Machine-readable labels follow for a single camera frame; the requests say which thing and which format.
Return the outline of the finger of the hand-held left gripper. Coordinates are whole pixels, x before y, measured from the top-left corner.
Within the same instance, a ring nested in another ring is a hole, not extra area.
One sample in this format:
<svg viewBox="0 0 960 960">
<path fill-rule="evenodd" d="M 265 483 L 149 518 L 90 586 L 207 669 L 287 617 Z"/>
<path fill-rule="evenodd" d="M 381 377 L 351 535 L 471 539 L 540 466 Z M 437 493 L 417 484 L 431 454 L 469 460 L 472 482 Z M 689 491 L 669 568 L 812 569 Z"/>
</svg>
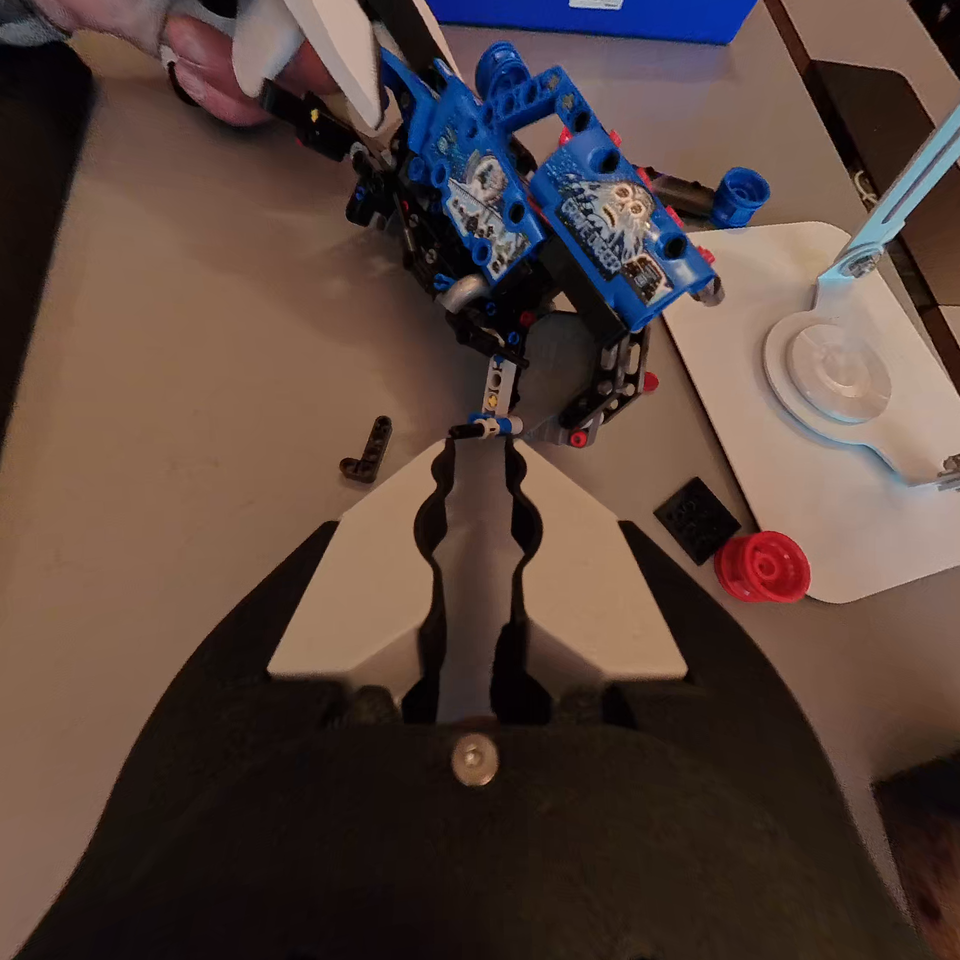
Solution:
<svg viewBox="0 0 960 960">
<path fill-rule="evenodd" d="M 362 119 L 376 130 L 383 122 L 380 46 L 358 1 L 288 1 L 306 41 Z"/>
<path fill-rule="evenodd" d="M 426 1 L 361 1 L 361 9 L 374 28 L 378 41 L 411 68 L 423 75 L 442 61 L 460 75 L 450 45 Z"/>
</svg>

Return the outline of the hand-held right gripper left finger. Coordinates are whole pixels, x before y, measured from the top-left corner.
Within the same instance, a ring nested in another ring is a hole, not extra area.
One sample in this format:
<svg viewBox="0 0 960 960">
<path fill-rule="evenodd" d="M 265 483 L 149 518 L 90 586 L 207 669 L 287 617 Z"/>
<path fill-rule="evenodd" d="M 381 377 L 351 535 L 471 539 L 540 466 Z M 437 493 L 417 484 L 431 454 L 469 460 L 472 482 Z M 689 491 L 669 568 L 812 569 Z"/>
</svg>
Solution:
<svg viewBox="0 0 960 960">
<path fill-rule="evenodd" d="M 448 533 L 455 459 L 455 441 L 440 440 L 342 515 L 270 678 L 386 690 L 406 722 L 436 722 L 448 625 L 435 553 Z"/>
</svg>

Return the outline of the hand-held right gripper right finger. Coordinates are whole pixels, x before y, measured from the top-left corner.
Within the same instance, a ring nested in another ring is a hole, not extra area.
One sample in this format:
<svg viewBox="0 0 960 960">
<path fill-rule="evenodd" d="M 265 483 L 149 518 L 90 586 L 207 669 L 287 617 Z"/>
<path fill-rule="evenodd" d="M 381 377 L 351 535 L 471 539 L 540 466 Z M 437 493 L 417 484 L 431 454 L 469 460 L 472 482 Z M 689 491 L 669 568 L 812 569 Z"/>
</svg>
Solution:
<svg viewBox="0 0 960 960">
<path fill-rule="evenodd" d="M 547 724 L 565 699 L 672 685 L 689 666 L 616 515 L 529 444 L 509 439 L 510 535 L 520 559 L 489 702 L 503 724 Z"/>
</svg>

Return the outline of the blue flame toy brick truck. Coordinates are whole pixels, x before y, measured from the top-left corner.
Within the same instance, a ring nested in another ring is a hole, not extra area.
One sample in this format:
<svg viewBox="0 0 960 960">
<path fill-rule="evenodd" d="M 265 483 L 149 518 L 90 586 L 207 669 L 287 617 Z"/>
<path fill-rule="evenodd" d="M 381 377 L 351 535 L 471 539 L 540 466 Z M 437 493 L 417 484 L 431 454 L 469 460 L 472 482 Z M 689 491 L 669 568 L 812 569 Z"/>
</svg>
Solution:
<svg viewBox="0 0 960 960">
<path fill-rule="evenodd" d="M 557 446 L 592 445 L 605 422 L 642 395 L 647 329 L 665 311 L 639 332 L 604 336 L 539 258 L 550 233 L 530 183 L 571 135 L 601 127 L 620 150 L 619 139 L 560 66 L 486 101 L 441 60 L 418 75 L 382 49 L 381 66 L 400 124 L 380 155 L 314 94 L 298 98 L 267 81 L 261 106 L 291 124 L 303 145 L 350 159 L 357 181 L 346 219 L 398 229 L 404 269 L 440 307 L 457 341 L 488 359 L 479 410 L 451 435 L 517 437 L 525 428 Z M 547 400 L 544 415 L 520 414 L 530 336 L 559 315 L 558 298 L 569 302 L 563 314 L 586 335 L 585 373 Z"/>
</svg>

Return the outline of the blue skull side panel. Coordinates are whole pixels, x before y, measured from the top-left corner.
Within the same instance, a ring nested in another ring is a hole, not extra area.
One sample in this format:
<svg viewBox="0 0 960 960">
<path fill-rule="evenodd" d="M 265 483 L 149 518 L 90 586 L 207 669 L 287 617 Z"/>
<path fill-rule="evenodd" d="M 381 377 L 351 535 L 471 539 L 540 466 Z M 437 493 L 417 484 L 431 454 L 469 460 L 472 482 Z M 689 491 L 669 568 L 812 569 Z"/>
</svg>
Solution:
<svg viewBox="0 0 960 960">
<path fill-rule="evenodd" d="M 603 127 L 571 134 L 535 172 L 530 192 L 550 234 L 540 262 L 604 336 L 640 332 L 685 296 L 707 307 L 723 302 L 713 255 Z"/>
</svg>

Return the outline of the person's left forearm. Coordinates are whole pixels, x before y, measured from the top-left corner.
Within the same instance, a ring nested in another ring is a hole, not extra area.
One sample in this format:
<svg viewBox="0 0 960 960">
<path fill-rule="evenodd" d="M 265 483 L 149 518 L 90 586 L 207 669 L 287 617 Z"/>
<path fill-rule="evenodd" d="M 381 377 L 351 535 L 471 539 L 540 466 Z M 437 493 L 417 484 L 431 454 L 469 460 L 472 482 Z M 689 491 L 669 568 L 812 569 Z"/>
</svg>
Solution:
<svg viewBox="0 0 960 960">
<path fill-rule="evenodd" d="M 51 22 L 30 1 L 1 1 L 1 46 L 36 49 L 67 42 L 70 33 Z"/>
</svg>

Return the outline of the person's left hand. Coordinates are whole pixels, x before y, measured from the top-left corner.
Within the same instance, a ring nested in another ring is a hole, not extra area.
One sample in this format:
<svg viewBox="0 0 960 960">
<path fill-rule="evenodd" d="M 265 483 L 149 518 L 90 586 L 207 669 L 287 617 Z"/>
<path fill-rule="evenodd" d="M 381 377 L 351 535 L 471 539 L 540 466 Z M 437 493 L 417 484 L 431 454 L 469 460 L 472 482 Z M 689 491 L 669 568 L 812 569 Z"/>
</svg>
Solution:
<svg viewBox="0 0 960 960">
<path fill-rule="evenodd" d="M 234 128 L 272 121 L 248 97 L 234 75 L 233 40 L 201 20 L 169 12 L 170 2 L 39 1 L 32 5 L 66 34 L 90 31 L 125 41 L 159 57 L 162 45 L 174 54 L 179 87 L 212 117 Z"/>
</svg>

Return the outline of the black square studded plate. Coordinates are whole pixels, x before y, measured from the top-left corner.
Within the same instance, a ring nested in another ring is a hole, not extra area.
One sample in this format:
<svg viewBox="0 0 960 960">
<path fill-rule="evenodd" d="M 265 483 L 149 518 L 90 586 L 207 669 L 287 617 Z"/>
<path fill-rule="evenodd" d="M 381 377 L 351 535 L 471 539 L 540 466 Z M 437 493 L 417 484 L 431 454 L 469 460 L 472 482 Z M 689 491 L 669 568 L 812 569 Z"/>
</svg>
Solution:
<svg viewBox="0 0 960 960">
<path fill-rule="evenodd" d="M 654 517 L 688 558 L 702 567 L 733 539 L 741 524 L 700 477 L 654 509 Z"/>
</svg>

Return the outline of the black angled beam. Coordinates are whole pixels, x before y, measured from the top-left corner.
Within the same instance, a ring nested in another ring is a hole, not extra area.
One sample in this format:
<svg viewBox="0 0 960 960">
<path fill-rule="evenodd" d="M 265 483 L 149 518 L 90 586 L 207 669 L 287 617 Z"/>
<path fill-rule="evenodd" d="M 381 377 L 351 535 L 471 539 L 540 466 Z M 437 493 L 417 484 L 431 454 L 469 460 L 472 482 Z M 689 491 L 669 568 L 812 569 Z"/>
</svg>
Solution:
<svg viewBox="0 0 960 960">
<path fill-rule="evenodd" d="M 371 426 L 361 455 L 341 460 L 339 469 L 343 479 L 363 485 L 374 484 L 378 479 L 392 434 L 393 423 L 390 416 L 379 415 Z"/>
</svg>

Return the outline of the red toy wheel rim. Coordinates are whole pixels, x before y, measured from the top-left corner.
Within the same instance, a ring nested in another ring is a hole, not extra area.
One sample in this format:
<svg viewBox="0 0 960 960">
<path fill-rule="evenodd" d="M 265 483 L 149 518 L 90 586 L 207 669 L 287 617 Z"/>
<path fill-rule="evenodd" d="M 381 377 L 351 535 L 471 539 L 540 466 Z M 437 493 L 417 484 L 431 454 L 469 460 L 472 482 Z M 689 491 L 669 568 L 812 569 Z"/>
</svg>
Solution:
<svg viewBox="0 0 960 960">
<path fill-rule="evenodd" d="M 810 589 L 807 555 L 778 532 L 732 538 L 714 555 L 713 566 L 724 591 L 746 603 L 793 604 Z"/>
</svg>

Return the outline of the blue storage bin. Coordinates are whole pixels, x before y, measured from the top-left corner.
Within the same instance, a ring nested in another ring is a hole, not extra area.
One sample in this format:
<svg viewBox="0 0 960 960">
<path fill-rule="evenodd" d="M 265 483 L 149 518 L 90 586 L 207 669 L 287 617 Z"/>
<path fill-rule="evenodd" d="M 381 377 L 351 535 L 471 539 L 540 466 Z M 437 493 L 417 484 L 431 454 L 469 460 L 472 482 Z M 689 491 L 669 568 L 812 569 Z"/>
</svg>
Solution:
<svg viewBox="0 0 960 960">
<path fill-rule="evenodd" d="M 430 1 L 443 25 L 727 45 L 756 1 Z"/>
</svg>

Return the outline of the black perforated floor mat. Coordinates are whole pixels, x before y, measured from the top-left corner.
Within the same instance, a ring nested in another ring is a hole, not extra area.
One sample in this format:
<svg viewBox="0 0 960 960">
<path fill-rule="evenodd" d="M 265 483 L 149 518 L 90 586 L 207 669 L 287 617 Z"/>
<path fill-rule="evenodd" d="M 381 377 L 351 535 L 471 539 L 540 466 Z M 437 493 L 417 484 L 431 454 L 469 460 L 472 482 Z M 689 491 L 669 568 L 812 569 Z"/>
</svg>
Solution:
<svg viewBox="0 0 960 960">
<path fill-rule="evenodd" d="M 1 51 L 1 436 L 85 145 L 95 86 L 65 42 Z"/>
</svg>

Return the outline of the clear round suction cup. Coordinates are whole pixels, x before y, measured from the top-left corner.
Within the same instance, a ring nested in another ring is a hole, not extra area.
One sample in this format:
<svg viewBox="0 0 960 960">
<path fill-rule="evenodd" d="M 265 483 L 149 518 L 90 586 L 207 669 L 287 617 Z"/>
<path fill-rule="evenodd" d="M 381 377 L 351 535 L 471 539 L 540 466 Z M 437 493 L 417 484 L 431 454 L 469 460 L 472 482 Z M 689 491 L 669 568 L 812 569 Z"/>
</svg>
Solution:
<svg viewBox="0 0 960 960">
<path fill-rule="evenodd" d="M 820 414 L 847 425 L 883 414 L 892 379 L 882 356 L 857 334 L 832 323 L 799 330 L 785 352 L 793 386 Z"/>
</svg>

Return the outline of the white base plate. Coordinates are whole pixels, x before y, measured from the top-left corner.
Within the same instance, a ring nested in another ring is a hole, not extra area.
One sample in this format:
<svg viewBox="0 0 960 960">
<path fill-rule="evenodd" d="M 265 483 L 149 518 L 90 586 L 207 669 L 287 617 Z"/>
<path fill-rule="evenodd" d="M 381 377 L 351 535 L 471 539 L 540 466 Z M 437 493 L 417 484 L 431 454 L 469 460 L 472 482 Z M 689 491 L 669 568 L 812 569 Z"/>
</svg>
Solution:
<svg viewBox="0 0 960 960">
<path fill-rule="evenodd" d="M 958 568 L 958 491 L 938 488 L 958 454 L 958 392 L 879 272 L 852 283 L 853 315 L 813 316 L 818 275 L 849 234 L 789 222 L 694 233 L 725 293 L 673 303 L 666 326 L 759 526 L 785 534 L 831 604 Z M 786 354 L 816 324 L 851 323 L 883 359 L 892 396 L 861 424 L 822 416 Z"/>
</svg>

